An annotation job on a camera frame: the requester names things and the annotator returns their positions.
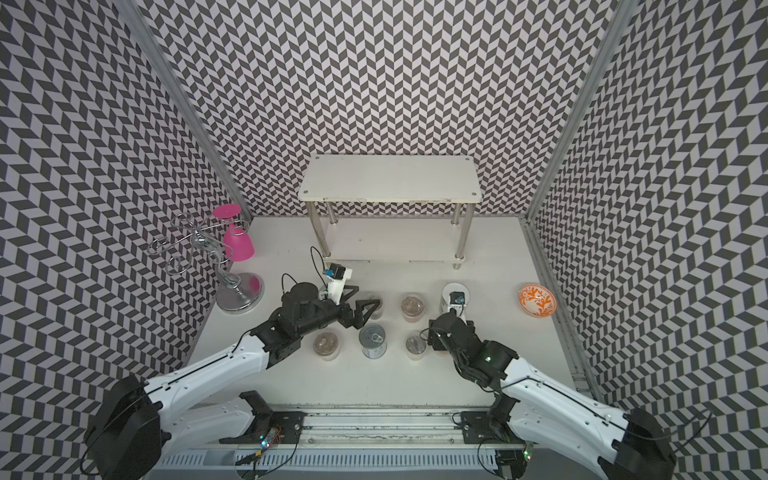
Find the orange label small tub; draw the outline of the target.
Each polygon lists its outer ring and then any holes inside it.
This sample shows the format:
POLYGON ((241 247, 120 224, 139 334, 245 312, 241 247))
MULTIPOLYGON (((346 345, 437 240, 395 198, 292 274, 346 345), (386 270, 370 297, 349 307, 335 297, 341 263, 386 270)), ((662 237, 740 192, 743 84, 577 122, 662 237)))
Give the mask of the orange label small tub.
POLYGON ((413 333, 405 340, 406 355, 412 361, 422 359, 427 351, 427 342, 418 334, 413 333))

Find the red tub clear lid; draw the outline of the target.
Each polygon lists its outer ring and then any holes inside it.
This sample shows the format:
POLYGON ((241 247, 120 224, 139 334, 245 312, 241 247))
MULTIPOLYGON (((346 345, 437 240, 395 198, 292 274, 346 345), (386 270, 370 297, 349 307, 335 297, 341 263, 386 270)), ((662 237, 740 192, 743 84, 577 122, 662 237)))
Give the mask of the red tub clear lid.
POLYGON ((425 300, 416 293, 406 294, 400 304, 401 313, 406 322, 418 322, 426 312, 425 300))
POLYGON ((336 359, 341 350, 338 335, 332 331, 318 334, 313 341, 313 350, 321 360, 336 359))

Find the white lid green label jar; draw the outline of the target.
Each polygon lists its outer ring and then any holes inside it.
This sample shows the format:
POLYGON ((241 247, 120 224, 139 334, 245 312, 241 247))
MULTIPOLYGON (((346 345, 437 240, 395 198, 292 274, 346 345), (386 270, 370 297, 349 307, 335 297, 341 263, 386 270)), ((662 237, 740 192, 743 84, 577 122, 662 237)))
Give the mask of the white lid green label jar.
POLYGON ((458 282, 448 283, 443 287, 442 293, 441 293, 441 302, 440 302, 441 313, 448 313, 447 312, 448 294, 452 291, 466 291, 468 293, 468 303, 469 303, 470 291, 464 284, 458 283, 458 282))

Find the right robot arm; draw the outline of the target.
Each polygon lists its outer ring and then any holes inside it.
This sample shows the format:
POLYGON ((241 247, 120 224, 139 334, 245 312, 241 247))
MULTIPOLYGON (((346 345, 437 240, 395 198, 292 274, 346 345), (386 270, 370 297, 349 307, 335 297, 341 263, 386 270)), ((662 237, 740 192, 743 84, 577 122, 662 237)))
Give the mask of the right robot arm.
POLYGON ((495 432, 551 449, 602 479, 672 478, 670 437, 645 410, 625 412, 565 386, 513 349, 480 339, 454 311, 430 322, 427 342, 449 353, 463 379, 494 394, 495 432))

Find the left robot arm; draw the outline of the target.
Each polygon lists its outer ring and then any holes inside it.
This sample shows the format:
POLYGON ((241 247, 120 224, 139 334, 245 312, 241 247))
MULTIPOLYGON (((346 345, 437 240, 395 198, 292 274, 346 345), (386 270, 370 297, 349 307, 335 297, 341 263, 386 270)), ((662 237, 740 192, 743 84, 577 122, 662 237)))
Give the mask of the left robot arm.
POLYGON ((357 291, 349 286, 322 295, 311 283, 297 283, 266 321, 243 332, 234 345, 169 374, 148 380, 129 375, 117 381, 88 422, 83 457, 102 479, 140 479, 168 455, 244 436, 258 415, 256 392, 209 407, 199 402, 276 366, 309 333, 334 322, 362 329, 381 302, 350 304, 357 291))

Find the purple label tin can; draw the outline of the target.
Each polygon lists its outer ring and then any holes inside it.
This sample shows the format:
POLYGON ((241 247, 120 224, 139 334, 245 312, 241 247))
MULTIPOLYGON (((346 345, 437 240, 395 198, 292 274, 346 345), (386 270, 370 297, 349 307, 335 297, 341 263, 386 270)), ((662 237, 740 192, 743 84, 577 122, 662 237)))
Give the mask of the purple label tin can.
POLYGON ((386 331, 381 325, 366 325, 359 331, 358 337, 363 355, 366 358, 376 360, 386 353, 386 331))

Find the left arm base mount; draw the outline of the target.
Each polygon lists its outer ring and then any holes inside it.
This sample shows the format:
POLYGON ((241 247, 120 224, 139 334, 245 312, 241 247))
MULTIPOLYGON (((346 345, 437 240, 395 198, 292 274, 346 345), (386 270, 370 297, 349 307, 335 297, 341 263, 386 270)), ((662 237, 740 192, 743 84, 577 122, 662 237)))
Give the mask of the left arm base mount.
POLYGON ((255 390, 242 392, 239 398, 248 405, 246 411, 253 416, 244 432, 219 440, 221 444, 268 445, 297 444, 304 428, 306 412, 274 411, 255 390))

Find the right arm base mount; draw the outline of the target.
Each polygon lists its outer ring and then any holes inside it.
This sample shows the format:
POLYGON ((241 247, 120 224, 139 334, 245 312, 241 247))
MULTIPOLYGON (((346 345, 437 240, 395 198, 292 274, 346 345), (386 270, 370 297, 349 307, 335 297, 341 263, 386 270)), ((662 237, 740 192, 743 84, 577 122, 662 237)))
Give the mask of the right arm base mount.
POLYGON ((519 403, 505 394, 497 394, 487 410, 465 410, 458 415, 457 426, 465 444, 522 444, 509 426, 512 409, 519 403))

